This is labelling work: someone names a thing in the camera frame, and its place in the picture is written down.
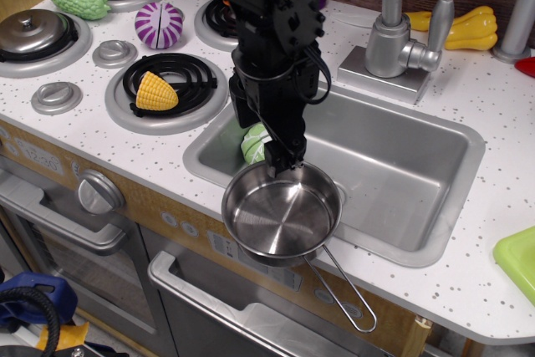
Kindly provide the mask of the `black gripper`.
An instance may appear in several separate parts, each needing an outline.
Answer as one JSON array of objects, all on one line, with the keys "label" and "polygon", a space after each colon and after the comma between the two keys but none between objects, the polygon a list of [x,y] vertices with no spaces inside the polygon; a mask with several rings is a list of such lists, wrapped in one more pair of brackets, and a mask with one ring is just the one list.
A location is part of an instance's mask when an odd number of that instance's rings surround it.
[{"label": "black gripper", "polygon": [[246,128],[261,122],[271,141],[264,146],[267,175],[303,166],[307,141],[303,112],[318,90],[318,66],[301,59],[280,71],[262,70],[245,58],[234,58],[229,89],[235,116]]}]

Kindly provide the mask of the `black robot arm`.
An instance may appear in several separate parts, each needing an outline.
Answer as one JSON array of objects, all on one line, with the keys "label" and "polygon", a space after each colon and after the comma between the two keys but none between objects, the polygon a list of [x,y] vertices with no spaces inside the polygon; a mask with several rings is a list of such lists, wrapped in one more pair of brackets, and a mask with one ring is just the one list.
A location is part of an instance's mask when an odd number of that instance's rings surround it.
[{"label": "black robot arm", "polygon": [[320,77],[330,79],[318,38],[324,35],[319,0],[227,0],[236,19],[233,108],[242,127],[260,122],[271,177],[300,166],[306,152],[303,112],[317,105]]}]

